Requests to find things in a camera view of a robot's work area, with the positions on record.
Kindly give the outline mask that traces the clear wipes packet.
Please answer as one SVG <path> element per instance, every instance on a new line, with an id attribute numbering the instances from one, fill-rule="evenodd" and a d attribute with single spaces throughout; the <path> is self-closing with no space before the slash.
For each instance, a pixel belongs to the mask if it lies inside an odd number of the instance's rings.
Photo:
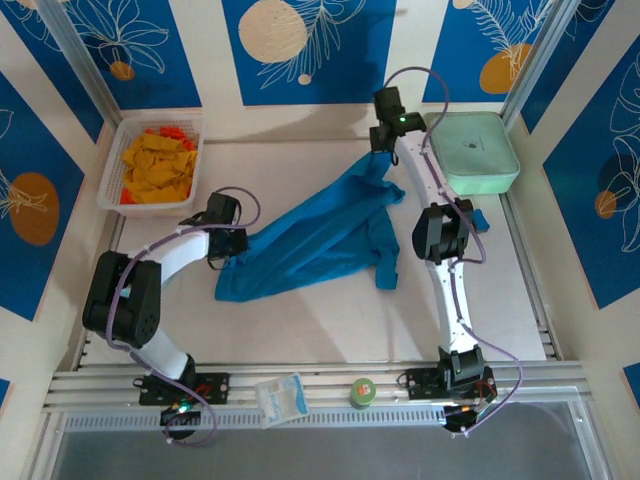
<path id="1" fill-rule="evenodd" d="M 269 429 L 310 414 L 299 373 L 258 383 L 255 394 L 262 429 Z"/>

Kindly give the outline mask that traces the mint green zip case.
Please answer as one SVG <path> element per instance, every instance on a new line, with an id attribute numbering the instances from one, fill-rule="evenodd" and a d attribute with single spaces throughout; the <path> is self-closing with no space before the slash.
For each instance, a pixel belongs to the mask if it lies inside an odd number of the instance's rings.
<path id="1" fill-rule="evenodd" d="M 451 189 L 459 195 L 506 193 L 520 164 L 501 117 L 494 112 L 429 113 L 431 146 Z"/>

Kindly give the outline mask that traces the blue floral wall poster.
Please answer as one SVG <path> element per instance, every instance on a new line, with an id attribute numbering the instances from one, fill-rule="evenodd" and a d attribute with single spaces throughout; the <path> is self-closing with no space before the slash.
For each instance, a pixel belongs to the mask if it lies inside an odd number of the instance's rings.
<path id="1" fill-rule="evenodd" d="M 97 142 L 104 120 L 36 10 L 34 0 L 0 0 L 6 17 L 89 137 Z"/>
<path id="2" fill-rule="evenodd" d="M 580 0 L 520 114 L 532 134 L 616 0 Z"/>
<path id="3" fill-rule="evenodd" d="M 640 44 L 543 164 L 598 308 L 640 288 Z"/>
<path id="4" fill-rule="evenodd" d="M 201 105 L 169 0 L 68 0 L 63 7 L 120 109 Z"/>
<path id="5" fill-rule="evenodd" d="M 245 106 L 366 104 L 397 0 L 222 0 Z"/>
<path id="6" fill-rule="evenodd" d="M 35 318 L 83 180 L 0 73 L 0 307 Z"/>
<path id="7" fill-rule="evenodd" d="M 431 69 L 452 103 L 502 102 L 555 0 L 451 0 Z"/>

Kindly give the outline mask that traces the blue t-shirt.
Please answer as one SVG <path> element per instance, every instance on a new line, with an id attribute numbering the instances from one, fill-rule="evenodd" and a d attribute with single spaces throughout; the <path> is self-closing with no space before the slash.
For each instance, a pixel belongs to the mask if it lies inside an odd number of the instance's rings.
<path id="1" fill-rule="evenodd" d="M 400 246 L 387 208 L 405 192 L 385 178 L 389 154 L 368 153 L 337 180 L 248 238 L 218 277 L 214 298 L 248 302 L 372 267 L 394 290 Z"/>

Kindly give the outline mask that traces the aluminium frame post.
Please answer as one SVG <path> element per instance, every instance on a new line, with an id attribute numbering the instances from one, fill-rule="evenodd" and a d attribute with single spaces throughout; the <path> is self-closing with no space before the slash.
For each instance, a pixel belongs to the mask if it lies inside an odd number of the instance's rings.
<path id="1" fill-rule="evenodd" d="M 115 130 L 123 119 L 120 108 L 63 5 L 58 0 L 34 0 L 34 4 L 103 120 Z"/>
<path id="2" fill-rule="evenodd" d="M 524 66 L 504 102 L 501 118 L 507 130 L 510 130 L 519 118 L 524 103 L 544 71 L 580 2 L 581 0 L 553 0 L 551 3 L 549 16 L 542 25 Z"/>

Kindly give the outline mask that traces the aluminium cross rail frame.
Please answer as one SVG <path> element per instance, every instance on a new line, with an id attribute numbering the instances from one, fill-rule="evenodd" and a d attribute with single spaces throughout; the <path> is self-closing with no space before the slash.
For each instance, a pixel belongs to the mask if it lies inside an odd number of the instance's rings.
<path id="1" fill-rule="evenodd" d="M 356 379 L 366 377 L 377 387 L 378 405 L 404 405 L 408 392 L 397 383 L 406 370 L 419 363 L 343 363 L 343 364 L 204 364 L 200 372 L 226 372 L 230 375 L 229 408 L 257 405 L 254 386 L 258 383 L 299 373 L 309 405 L 336 407 L 346 405 Z M 133 364 L 82 367 L 77 371 L 56 372 L 45 395 L 45 412 L 98 410 L 134 410 L 140 407 L 135 378 L 144 370 Z M 523 382 L 513 401 L 563 401 L 569 398 L 590 400 L 582 366 L 577 361 L 525 361 Z"/>

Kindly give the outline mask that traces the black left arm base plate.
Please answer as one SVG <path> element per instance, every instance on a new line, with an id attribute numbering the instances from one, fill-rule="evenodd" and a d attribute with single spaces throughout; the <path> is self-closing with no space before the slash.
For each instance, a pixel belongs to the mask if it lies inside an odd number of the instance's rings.
<path id="1" fill-rule="evenodd" d="M 209 404 L 224 405 L 227 403 L 229 379 L 228 373 L 196 373 L 191 390 Z M 133 386 L 139 390 L 139 404 L 143 406 L 168 407 L 184 402 L 191 405 L 196 403 L 191 394 L 154 375 L 135 378 Z"/>

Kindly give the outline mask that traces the aluminium side rail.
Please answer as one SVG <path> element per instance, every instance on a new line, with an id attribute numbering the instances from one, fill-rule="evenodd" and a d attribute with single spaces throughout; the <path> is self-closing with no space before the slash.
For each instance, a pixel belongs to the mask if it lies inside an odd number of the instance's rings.
<path id="1" fill-rule="evenodd" d="M 102 252 L 113 248 L 114 244 L 118 244 L 122 230 L 121 215 L 118 213 L 108 213 L 105 220 L 103 233 L 98 243 L 98 249 L 96 256 L 99 256 Z M 84 327 L 82 321 L 79 322 L 80 330 L 77 336 L 77 342 L 74 350 L 74 354 L 70 364 L 70 370 L 76 371 L 83 357 L 85 344 L 89 333 Z"/>
<path id="2" fill-rule="evenodd" d="M 554 328 L 550 322 L 534 264 L 529 255 L 523 230 L 520 225 L 516 208 L 508 194 L 500 195 L 501 206 L 515 249 L 519 268 L 523 277 L 525 290 L 531 304 L 537 330 L 548 360 L 561 361 L 564 359 L 561 347 L 558 345 Z"/>

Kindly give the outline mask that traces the white plastic basket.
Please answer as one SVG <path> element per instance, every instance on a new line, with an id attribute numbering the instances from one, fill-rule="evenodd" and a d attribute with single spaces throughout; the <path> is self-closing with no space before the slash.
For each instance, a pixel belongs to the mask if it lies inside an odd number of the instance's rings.
<path id="1" fill-rule="evenodd" d="M 105 210 L 116 211 L 126 217 L 185 216 L 194 206 L 204 144 L 204 119 L 201 110 L 153 109 L 125 117 L 117 126 L 100 181 L 97 203 Z M 179 127 L 197 150 L 194 172 L 188 196 L 181 202 L 122 204 L 125 188 L 122 180 L 125 164 L 122 155 L 146 129 L 160 132 L 161 127 Z"/>

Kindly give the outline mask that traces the black controller board mount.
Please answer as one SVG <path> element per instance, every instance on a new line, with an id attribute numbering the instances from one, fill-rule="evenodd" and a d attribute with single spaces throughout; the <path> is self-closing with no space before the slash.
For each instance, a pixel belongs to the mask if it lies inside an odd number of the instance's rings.
<path id="1" fill-rule="evenodd" d="M 452 435 L 467 436 L 489 406 L 490 403 L 486 400 L 473 405 L 446 406 L 444 408 L 444 428 Z"/>
<path id="2" fill-rule="evenodd" d="M 168 443 L 185 440 L 195 433 L 193 427 L 200 424 L 201 413 L 188 404 L 174 404 L 160 414 L 160 426 Z"/>

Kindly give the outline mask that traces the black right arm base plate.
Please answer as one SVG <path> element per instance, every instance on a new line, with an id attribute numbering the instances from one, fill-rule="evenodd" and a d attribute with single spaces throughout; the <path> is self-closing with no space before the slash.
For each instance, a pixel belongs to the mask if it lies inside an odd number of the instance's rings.
<path id="1" fill-rule="evenodd" d="M 449 371 L 438 368 L 408 369 L 404 377 L 411 400 L 492 402 L 498 397 L 495 385 L 490 383 L 493 371 L 488 366 L 467 383 L 455 384 Z"/>

